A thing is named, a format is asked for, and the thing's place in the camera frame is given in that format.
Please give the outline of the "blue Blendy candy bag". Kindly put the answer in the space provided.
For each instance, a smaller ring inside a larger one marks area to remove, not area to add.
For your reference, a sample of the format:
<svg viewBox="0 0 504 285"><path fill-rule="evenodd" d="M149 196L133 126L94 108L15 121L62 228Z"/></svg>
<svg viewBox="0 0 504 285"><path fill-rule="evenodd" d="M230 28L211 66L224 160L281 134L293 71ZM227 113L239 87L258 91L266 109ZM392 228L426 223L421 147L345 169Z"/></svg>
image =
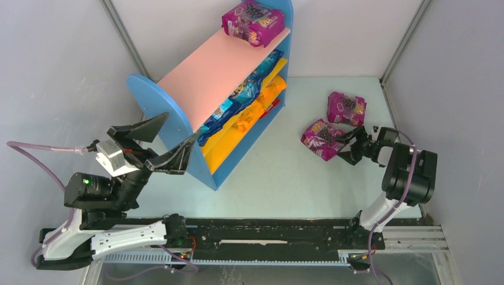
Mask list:
<svg viewBox="0 0 504 285"><path fill-rule="evenodd" d="M228 97L239 104L237 113L244 110L259 96L264 76L250 74Z"/></svg>

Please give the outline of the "blue Slendy candy bag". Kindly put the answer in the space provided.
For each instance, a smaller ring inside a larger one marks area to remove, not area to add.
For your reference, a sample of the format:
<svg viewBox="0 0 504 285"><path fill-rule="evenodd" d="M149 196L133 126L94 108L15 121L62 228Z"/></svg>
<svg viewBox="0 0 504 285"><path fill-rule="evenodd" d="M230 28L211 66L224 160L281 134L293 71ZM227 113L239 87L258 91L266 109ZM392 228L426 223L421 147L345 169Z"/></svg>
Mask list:
<svg viewBox="0 0 504 285"><path fill-rule="evenodd" d="M237 102L226 99L199 128L199 136L197 139L199 146L204 146L212 135L220 131L236 114L238 108L239 104Z"/></svg>

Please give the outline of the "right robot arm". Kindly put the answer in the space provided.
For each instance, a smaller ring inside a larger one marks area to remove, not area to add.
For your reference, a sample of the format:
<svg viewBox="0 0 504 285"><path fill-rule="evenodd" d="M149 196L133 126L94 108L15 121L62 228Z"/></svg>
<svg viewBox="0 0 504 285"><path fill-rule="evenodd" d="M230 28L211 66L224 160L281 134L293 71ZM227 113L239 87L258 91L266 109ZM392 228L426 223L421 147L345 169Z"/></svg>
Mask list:
<svg viewBox="0 0 504 285"><path fill-rule="evenodd" d="M385 168L381 194L367 208L354 216L346 230L351 246L371 247L385 225L403 210L429 202L434 194L437 175L437 153L418 150L415 144L398 141L403 133L394 128L374 126L367 133L360 126L336 138L349 146L338 154L351 165L369 158Z"/></svg>

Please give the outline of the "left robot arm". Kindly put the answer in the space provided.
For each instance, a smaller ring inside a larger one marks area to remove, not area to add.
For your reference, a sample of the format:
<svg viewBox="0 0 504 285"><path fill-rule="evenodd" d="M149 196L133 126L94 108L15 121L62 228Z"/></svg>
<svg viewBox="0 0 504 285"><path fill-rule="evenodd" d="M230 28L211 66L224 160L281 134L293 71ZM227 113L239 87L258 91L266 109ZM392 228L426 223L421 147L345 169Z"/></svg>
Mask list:
<svg viewBox="0 0 504 285"><path fill-rule="evenodd" d="M71 214L58 228L40 231L41 252L34 261L38 270L81 269L112 253L141 246L185 245L189 234L183 216L127 216L138 208L137 199L152 174L183 175L187 170L196 135L164 154L141 146L155 139L168 117L163 112L133 125L112 126L108 140L94 140L86 147L108 175L72 175L64 192L64 205Z"/></svg>

